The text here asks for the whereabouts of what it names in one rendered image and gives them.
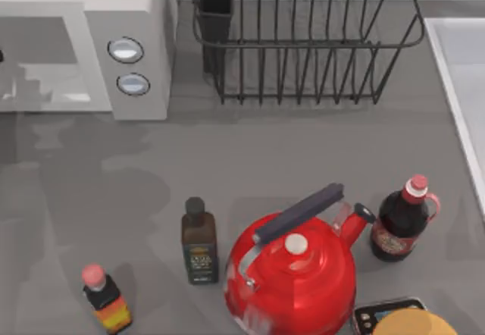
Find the dark square oil bottle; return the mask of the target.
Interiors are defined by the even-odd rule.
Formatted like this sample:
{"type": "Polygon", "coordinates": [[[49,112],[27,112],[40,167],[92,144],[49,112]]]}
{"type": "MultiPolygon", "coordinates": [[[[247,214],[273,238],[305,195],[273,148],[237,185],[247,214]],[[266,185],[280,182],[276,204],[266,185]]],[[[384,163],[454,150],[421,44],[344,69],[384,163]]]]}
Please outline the dark square oil bottle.
{"type": "Polygon", "coordinates": [[[214,215],[205,209],[200,197],[185,202],[181,220],[181,243],[188,281],[192,285],[217,283],[219,258],[214,215]]]}

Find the red kettle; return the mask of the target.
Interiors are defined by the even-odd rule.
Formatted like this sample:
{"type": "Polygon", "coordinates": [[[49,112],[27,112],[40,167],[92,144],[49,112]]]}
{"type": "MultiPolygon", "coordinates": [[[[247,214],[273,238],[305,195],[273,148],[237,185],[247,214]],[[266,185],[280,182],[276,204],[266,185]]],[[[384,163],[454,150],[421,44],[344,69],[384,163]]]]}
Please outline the red kettle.
{"type": "Polygon", "coordinates": [[[352,245],[375,215],[343,205],[331,224],[318,215],[343,199],[330,183],[248,226],[227,259],[224,298],[246,335],[337,335],[356,297],[352,245]]]}

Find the round microwave knob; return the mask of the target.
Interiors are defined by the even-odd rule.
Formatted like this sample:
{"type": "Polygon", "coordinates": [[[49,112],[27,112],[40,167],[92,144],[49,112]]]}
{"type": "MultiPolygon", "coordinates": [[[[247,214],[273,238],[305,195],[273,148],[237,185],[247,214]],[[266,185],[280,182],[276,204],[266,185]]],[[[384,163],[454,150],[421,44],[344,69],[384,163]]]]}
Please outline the round microwave knob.
{"type": "Polygon", "coordinates": [[[134,38],[123,36],[111,40],[107,44],[107,51],[111,58],[121,64],[135,64],[144,57],[142,44],[134,38]]]}
{"type": "Polygon", "coordinates": [[[117,78],[117,88],[125,95],[145,95],[151,88],[149,80],[142,74],[125,74],[117,78]]]}

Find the black cutlery holder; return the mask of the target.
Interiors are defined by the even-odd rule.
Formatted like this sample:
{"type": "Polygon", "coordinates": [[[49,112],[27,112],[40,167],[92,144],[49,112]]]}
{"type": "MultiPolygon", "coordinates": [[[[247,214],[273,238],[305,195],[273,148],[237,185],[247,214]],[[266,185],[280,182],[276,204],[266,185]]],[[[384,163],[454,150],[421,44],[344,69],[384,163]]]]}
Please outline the black cutlery holder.
{"type": "Polygon", "coordinates": [[[220,75],[224,66],[224,45],[230,35],[234,0],[192,0],[196,7],[196,20],[202,37],[204,72],[220,75]]]}

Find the dark jug bottle red cap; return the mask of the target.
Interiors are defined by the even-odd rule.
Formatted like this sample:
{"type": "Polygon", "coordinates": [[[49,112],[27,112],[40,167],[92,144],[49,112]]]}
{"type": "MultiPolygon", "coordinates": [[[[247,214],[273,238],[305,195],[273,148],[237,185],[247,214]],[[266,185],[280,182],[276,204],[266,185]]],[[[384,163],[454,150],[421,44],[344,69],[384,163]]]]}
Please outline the dark jug bottle red cap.
{"type": "Polygon", "coordinates": [[[372,252],[381,261],[404,260],[439,213],[440,200],[428,190],[427,177],[413,175],[382,201],[370,233],[372,252]]]}

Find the pale microwave oven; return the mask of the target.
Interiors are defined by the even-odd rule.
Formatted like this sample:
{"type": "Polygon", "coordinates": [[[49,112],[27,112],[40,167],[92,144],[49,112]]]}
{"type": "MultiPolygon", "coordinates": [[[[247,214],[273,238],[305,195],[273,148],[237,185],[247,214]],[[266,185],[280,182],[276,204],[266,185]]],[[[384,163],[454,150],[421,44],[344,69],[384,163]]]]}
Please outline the pale microwave oven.
{"type": "Polygon", "coordinates": [[[119,121],[167,117],[177,0],[0,0],[0,114],[110,112],[119,121]],[[123,36],[142,44],[135,64],[111,58],[123,36]],[[142,74],[150,90],[125,95],[117,78],[142,74]]]}

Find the small bottle orange label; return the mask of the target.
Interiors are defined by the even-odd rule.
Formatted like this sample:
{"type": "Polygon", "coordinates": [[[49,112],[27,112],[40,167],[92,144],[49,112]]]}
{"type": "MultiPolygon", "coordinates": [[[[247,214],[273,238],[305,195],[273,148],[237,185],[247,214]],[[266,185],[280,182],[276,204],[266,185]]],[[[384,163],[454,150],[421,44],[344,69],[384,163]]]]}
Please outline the small bottle orange label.
{"type": "Polygon", "coordinates": [[[118,335],[132,324],[127,301],[113,277],[96,263],[82,269],[83,294],[108,335],[118,335]]]}

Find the orange round lid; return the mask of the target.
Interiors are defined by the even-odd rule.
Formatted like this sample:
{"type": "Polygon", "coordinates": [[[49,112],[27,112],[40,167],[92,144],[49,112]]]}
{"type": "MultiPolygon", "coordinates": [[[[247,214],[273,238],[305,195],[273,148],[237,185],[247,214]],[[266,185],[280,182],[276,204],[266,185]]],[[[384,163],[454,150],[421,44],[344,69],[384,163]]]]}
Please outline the orange round lid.
{"type": "Polygon", "coordinates": [[[439,315],[418,308],[391,312],[375,326],[372,335],[458,335],[439,315]]]}

